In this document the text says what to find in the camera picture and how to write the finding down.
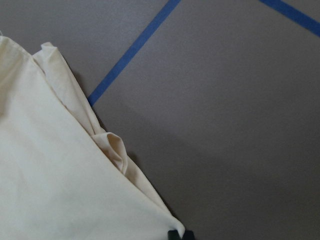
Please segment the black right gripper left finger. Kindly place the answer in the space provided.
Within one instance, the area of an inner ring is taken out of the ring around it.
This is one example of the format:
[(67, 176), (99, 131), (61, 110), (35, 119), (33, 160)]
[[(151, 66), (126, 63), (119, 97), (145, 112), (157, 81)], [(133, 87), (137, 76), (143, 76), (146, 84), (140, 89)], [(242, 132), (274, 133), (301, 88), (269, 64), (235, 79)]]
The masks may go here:
[(177, 230), (169, 230), (167, 232), (167, 239), (168, 240), (181, 240), (179, 232)]

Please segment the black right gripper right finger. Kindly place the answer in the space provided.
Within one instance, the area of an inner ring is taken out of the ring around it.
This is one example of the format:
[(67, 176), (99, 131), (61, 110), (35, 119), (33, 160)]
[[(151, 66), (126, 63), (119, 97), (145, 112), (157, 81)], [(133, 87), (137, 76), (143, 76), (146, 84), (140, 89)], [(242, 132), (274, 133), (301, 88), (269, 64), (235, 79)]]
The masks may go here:
[(185, 230), (182, 240), (195, 240), (195, 235), (192, 230)]

